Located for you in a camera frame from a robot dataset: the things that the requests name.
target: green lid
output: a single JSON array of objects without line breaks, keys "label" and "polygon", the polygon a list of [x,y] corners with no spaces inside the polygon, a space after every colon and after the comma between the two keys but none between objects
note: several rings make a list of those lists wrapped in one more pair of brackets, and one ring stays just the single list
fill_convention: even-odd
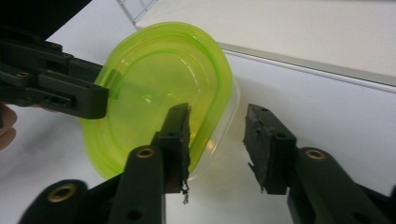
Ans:
[{"label": "green lid", "polygon": [[149,145],[168,109],[182,103],[191,106],[192,171],[233,90],[216,41],[180,22],[152,25],[123,40],[95,83],[110,89],[106,117],[80,123],[88,155],[104,178],[121,173],[129,152]]}]

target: translucent green plastic lid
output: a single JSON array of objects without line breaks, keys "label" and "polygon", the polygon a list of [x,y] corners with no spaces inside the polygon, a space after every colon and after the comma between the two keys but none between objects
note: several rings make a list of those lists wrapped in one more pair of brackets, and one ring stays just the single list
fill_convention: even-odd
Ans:
[{"label": "translucent green plastic lid", "polygon": [[129,152],[149,145],[174,105],[191,106],[190,171],[233,90],[230,66],[202,30],[179,22],[142,29],[111,53],[96,84],[110,89],[106,117],[81,120],[84,142],[105,178],[123,171]]}]

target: wire rack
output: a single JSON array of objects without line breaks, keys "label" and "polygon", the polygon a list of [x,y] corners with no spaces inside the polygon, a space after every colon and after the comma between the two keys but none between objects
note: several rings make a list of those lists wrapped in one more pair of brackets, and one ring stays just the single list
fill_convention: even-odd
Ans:
[{"label": "wire rack", "polygon": [[117,2],[136,28],[136,23],[158,0],[117,0]]}]

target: white surface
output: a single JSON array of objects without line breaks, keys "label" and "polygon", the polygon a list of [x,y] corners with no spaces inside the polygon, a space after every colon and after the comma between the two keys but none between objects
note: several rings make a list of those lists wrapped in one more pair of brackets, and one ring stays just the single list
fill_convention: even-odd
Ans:
[{"label": "white surface", "polygon": [[[103,63],[134,30],[115,1],[93,1],[50,40],[66,52]],[[389,194],[396,183],[396,95],[269,63],[227,56],[241,90],[230,131],[206,174],[190,182],[188,205],[167,196],[167,223],[291,223],[284,196],[260,194],[242,144],[248,103],[270,108],[299,147],[329,151],[366,187]],[[16,223],[37,194],[59,180],[93,187],[76,119],[39,108],[16,108],[17,139],[0,151],[0,223]]]},{"label": "white surface", "polygon": [[137,26],[163,21],[201,27],[224,49],[396,85],[381,76],[396,77],[394,1],[160,0]]}]

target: human hand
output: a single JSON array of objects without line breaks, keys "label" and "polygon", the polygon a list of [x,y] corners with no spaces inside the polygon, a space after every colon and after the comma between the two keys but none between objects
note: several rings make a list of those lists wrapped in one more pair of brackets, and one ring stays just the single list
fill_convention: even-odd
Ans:
[{"label": "human hand", "polygon": [[12,127],[17,121],[17,114],[8,106],[0,104],[3,115],[3,127],[0,129],[0,150],[7,147],[15,138],[16,131]]}]

